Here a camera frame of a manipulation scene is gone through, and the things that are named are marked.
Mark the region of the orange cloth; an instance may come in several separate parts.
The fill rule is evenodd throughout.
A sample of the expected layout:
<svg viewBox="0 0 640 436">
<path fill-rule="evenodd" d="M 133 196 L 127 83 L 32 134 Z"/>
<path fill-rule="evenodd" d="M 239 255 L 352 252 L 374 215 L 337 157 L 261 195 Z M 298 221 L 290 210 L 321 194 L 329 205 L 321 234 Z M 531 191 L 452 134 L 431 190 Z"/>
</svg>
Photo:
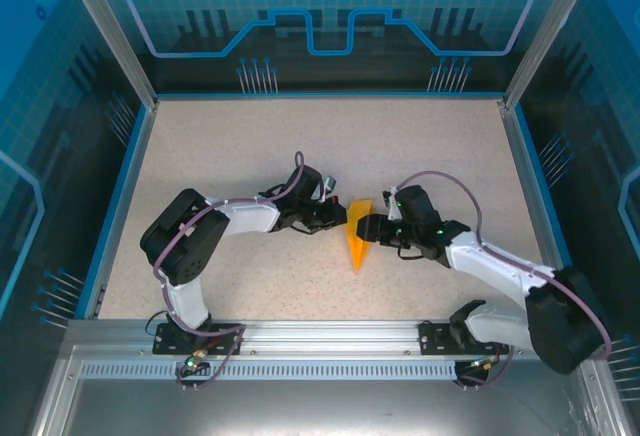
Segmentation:
<svg viewBox="0 0 640 436">
<path fill-rule="evenodd" d="M 370 243 L 357 235 L 358 222 L 361 218 L 373 212 L 372 199 L 360 199 L 353 201 L 347 209 L 345 232 L 349 247 L 351 262 L 355 272 L 359 272 L 364 258 L 369 250 Z"/>
</svg>

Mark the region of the aluminium mounting rail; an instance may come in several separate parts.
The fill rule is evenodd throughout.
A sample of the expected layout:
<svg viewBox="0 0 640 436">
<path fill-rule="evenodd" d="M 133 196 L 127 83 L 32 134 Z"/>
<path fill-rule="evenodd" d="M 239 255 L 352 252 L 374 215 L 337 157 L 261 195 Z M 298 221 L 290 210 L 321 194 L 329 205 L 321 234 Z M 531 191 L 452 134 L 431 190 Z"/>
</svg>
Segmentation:
<svg viewBox="0 0 640 436">
<path fill-rule="evenodd" d="M 419 321 L 246 321 L 242 355 L 420 356 Z M 80 344 L 152 344 L 156 323 L 73 320 L 66 338 Z"/>
</svg>

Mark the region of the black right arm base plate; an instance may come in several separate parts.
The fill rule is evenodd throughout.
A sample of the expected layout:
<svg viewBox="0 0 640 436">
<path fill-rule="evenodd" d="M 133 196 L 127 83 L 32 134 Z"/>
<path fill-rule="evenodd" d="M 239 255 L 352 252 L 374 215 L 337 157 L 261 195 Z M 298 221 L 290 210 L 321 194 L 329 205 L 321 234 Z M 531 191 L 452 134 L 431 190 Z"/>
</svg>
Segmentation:
<svg viewBox="0 0 640 436">
<path fill-rule="evenodd" d="M 422 355 L 507 355 L 509 347 L 500 343 L 476 340 L 462 323 L 423 321 L 418 326 Z"/>
</svg>

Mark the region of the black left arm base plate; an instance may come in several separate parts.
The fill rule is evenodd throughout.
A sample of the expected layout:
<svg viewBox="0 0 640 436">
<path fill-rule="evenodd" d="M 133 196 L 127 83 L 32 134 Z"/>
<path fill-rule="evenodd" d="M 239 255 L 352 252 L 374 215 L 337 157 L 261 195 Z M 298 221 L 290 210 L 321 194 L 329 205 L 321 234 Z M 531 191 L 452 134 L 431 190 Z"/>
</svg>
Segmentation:
<svg viewBox="0 0 640 436">
<path fill-rule="evenodd" d="M 205 350 L 208 355 L 224 356 L 237 341 L 238 333 L 214 338 L 204 338 L 184 332 L 171 322 L 156 327 L 152 353 L 154 355 L 187 356 L 196 350 Z"/>
</svg>

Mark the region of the aluminium frame post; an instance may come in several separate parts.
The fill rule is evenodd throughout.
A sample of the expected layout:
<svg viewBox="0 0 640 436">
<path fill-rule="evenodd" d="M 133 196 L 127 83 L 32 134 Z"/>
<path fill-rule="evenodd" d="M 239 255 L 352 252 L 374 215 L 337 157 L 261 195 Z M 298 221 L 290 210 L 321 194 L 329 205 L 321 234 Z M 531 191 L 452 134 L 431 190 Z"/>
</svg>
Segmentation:
<svg viewBox="0 0 640 436">
<path fill-rule="evenodd" d="M 562 27 L 566 24 L 577 0 L 553 0 L 533 40 L 517 67 L 500 104 L 505 116 L 515 110 Z"/>
<path fill-rule="evenodd" d="M 107 0 L 81 0 L 141 102 L 156 111 L 158 99 L 151 82 Z"/>
</svg>

